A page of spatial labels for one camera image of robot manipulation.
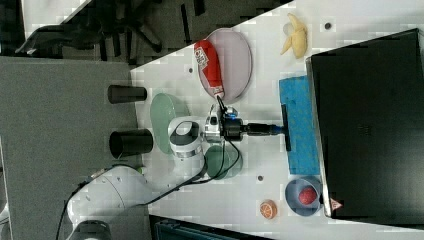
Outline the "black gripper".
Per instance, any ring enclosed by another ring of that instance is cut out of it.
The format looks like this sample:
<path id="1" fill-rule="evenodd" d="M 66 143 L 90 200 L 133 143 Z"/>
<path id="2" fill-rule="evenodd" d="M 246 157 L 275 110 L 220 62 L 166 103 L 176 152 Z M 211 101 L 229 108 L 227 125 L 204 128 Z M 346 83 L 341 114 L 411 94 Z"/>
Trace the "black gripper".
<path id="1" fill-rule="evenodd" d="M 249 136 L 272 136 L 284 133 L 284 129 L 274 124 L 249 123 L 243 124 L 240 118 L 223 118 L 222 136 L 227 141 L 240 142 L 247 130 Z"/>

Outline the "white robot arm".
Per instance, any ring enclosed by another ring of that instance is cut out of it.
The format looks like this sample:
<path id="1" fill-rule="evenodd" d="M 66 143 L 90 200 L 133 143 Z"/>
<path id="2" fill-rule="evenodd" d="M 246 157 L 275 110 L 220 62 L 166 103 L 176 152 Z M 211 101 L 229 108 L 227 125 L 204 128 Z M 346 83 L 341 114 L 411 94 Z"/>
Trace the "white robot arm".
<path id="1" fill-rule="evenodd" d="M 185 185 L 203 184 L 207 163 L 203 145 L 233 143 L 244 135 L 288 135 L 288 124 L 245 124 L 237 111 L 222 104 L 211 106 L 206 117 L 177 117 L 168 125 L 174 167 L 164 186 L 126 165 L 104 168 L 79 186 L 66 205 L 72 231 L 66 240 L 112 240 L 109 223 L 125 210 L 151 204 Z"/>

